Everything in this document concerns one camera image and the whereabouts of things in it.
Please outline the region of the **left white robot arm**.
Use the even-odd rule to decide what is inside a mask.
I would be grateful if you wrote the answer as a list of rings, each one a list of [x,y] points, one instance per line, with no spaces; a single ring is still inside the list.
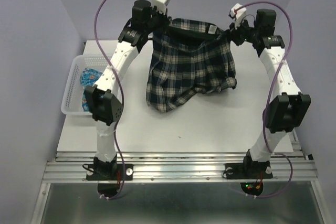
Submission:
[[[165,28],[169,19],[167,6],[170,0],[137,0],[132,7],[132,16],[124,26],[110,63],[101,77],[85,87],[84,94],[89,112],[96,122],[97,151],[91,173],[110,179],[117,174],[115,149],[116,124],[123,112],[123,95],[120,83],[132,61],[148,41],[148,35]]]

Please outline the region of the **navy plaid skirt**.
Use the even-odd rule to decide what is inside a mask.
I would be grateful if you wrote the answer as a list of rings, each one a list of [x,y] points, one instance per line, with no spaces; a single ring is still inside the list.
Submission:
[[[161,113],[184,105],[194,95],[237,86],[229,30],[198,20],[173,19],[153,33],[146,102]]]

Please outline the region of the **white plastic basket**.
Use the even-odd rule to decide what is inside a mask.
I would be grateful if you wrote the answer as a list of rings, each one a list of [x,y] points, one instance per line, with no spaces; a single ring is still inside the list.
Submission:
[[[104,72],[107,66],[107,61],[102,55],[79,55],[73,59],[61,103],[63,114],[92,116],[90,112],[84,111],[82,107],[84,88],[80,84],[80,76],[85,68]]]

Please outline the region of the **aluminium mounting rail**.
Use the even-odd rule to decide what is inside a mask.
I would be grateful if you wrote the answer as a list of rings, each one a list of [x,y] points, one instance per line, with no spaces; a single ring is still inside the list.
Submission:
[[[133,165],[133,183],[223,183],[226,163],[243,160],[244,153],[146,153],[125,152],[126,164]],[[85,183],[84,163],[92,162],[93,152],[58,152],[45,167],[44,183]],[[314,181],[318,172],[313,160],[295,151],[290,161],[273,156],[272,182],[285,182],[293,168],[293,181]]]

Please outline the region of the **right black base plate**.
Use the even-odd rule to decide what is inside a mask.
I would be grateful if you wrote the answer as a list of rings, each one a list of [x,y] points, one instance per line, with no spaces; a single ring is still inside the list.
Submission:
[[[227,179],[271,179],[273,178],[272,169],[269,162],[252,162],[250,165],[244,163],[225,164]]]

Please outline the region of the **blue floral skirt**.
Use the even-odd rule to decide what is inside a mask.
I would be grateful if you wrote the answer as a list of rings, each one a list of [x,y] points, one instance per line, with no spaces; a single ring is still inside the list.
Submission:
[[[85,90],[86,86],[93,86],[94,83],[102,76],[102,72],[91,69],[91,68],[85,68],[82,72],[82,74],[80,75],[80,84],[83,88],[83,90]],[[82,95],[82,99],[81,99],[81,105],[82,108],[85,112],[89,111],[89,107],[87,104],[87,99],[86,99],[86,95],[83,93]]]

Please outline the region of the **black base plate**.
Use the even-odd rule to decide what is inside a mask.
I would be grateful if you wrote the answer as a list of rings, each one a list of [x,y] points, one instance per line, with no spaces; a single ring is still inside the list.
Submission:
[[[94,170],[93,164],[83,164],[82,166],[86,170],[86,180],[87,181],[113,181],[116,182],[122,181],[132,181],[133,180],[133,172],[134,165],[133,164],[125,164],[125,177],[123,176],[123,166],[121,163],[117,163],[117,167],[108,174],[99,174]]]
[[[272,169],[269,162],[252,162],[250,165],[244,163],[225,164],[227,179],[271,179],[273,178]]]

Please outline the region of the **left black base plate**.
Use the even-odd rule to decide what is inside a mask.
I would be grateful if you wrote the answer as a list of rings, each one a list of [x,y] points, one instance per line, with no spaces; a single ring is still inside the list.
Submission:
[[[86,180],[87,181],[113,181],[116,182],[122,181],[132,181],[133,180],[133,172],[134,165],[133,164],[125,164],[125,177],[123,176],[123,166],[121,163],[117,163],[117,167],[108,174],[99,174],[94,170],[93,164],[83,164],[82,166],[86,170]]]

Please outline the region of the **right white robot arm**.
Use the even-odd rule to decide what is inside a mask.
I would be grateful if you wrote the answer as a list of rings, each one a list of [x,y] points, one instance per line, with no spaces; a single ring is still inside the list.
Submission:
[[[236,45],[251,43],[265,67],[271,86],[262,117],[262,132],[247,151],[241,163],[225,164],[227,179],[272,178],[270,158],[280,141],[298,127],[311,98],[298,88],[291,74],[281,36],[275,35],[276,12],[259,9],[253,26],[249,26],[247,10],[236,4],[229,13],[234,20],[230,35]]]

